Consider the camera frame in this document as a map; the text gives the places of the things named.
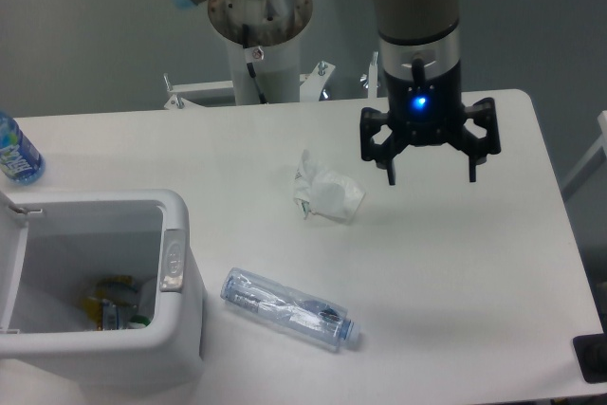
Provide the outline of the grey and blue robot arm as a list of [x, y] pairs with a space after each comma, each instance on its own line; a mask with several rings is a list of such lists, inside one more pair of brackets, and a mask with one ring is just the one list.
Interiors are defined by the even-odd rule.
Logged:
[[[371, 0], [389, 108], [366, 107], [359, 123], [360, 155], [388, 175], [409, 146], [448, 144], [475, 170], [501, 150], [495, 102], [461, 98], [459, 0]], [[239, 104], [299, 101], [299, 59], [281, 59], [302, 37], [312, 0], [173, 0], [205, 5], [228, 43]]]

